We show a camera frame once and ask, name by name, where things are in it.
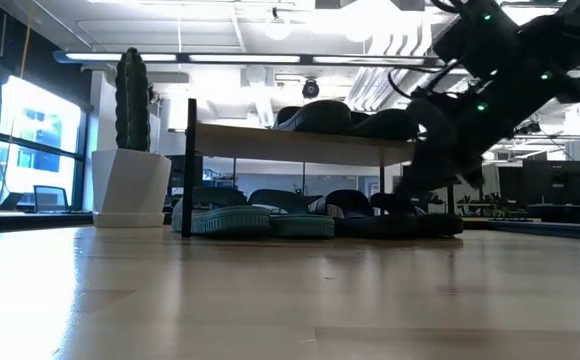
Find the wooden floor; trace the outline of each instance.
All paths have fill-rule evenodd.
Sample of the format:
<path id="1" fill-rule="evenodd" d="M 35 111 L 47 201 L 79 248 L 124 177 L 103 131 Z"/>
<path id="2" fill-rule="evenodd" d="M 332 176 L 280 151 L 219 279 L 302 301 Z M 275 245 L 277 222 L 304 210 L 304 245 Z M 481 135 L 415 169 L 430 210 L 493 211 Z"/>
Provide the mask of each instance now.
<path id="1" fill-rule="evenodd" d="M 580 241 L 0 235 L 1 359 L 580 359 Z"/>

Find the white planter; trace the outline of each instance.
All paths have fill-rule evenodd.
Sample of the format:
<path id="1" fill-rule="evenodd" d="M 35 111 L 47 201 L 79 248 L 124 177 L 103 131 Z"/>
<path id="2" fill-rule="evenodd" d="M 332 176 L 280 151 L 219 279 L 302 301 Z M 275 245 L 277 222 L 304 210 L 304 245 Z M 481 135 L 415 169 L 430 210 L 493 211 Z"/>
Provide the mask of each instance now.
<path id="1" fill-rule="evenodd" d="M 170 178 L 166 157 L 133 150 L 94 151 L 94 225 L 105 228 L 163 226 Z"/>

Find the security camera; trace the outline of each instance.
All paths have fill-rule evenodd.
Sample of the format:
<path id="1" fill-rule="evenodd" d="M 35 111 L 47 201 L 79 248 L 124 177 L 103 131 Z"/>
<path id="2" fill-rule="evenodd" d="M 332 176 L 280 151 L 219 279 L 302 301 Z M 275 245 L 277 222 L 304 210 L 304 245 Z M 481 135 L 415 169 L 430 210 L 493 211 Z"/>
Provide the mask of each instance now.
<path id="1" fill-rule="evenodd" d="M 303 85 L 303 97 L 306 99 L 314 99 L 319 96 L 319 85 L 317 85 L 317 80 L 308 79 L 306 84 Z"/>

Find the cactus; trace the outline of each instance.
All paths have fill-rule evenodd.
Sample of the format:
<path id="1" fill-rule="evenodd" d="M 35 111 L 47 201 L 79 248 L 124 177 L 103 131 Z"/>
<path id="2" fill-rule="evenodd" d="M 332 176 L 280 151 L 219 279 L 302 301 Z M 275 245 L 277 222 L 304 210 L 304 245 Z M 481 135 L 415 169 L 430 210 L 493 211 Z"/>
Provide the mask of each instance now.
<path id="1" fill-rule="evenodd" d="M 149 151 L 148 76 L 137 49 L 130 48 L 121 56 L 115 84 L 117 146 L 120 149 Z"/>

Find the potted plant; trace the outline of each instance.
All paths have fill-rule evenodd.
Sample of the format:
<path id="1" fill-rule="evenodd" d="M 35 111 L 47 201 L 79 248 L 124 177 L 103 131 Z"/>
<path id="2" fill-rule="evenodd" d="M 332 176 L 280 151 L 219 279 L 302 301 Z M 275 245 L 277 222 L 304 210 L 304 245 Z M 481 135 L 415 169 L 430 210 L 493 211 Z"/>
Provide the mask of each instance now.
<path id="1" fill-rule="evenodd" d="M 116 150 L 92 153 L 96 227 L 158 227 L 170 160 L 150 149 L 146 65 L 130 48 L 117 65 Z"/>

